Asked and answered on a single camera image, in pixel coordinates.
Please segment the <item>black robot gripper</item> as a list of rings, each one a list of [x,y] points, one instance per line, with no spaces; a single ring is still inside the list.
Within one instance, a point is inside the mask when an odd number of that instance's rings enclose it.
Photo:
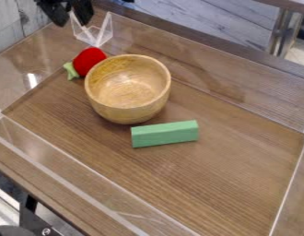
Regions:
[[[74,13],[79,22],[86,26],[94,15],[94,5],[91,0],[35,0],[38,6],[59,27],[64,27],[70,20],[67,3],[72,4]]]

